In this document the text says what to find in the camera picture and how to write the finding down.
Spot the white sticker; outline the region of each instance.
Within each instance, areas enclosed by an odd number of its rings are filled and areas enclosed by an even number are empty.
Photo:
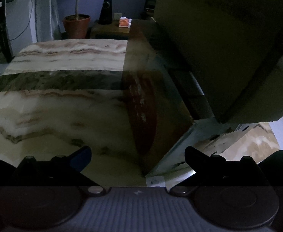
[[[147,187],[165,187],[164,176],[146,177]]]

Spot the black cable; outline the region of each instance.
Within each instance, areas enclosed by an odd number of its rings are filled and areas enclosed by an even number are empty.
[[[27,27],[26,27],[18,36],[16,36],[15,38],[13,38],[13,39],[8,39],[9,41],[13,41],[13,40],[17,39],[18,37],[20,37],[21,34],[22,34],[23,32],[25,32],[25,30],[29,27],[30,22],[31,22],[31,17],[32,17],[32,10],[33,10],[33,0],[31,0],[31,13],[30,13],[30,19],[29,19],[29,22],[28,22]]]

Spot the plant stem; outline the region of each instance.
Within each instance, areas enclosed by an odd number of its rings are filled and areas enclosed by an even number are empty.
[[[75,13],[76,13],[76,20],[79,20],[79,14],[78,14],[78,2],[79,0],[76,0],[76,7],[75,7]]]

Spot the speaker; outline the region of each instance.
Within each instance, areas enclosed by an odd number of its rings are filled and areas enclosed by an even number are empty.
[[[112,23],[112,2],[111,0],[104,0],[99,19],[99,24]]]

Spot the orange package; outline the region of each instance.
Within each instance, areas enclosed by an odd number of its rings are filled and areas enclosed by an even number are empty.
[[[119,27],[127,27],[127,28],[130,28],[130,27],[131,27],[131,22],[132,22],[132,19],[121,17],[121,19],[120,19],[120,21],[119,21]]]

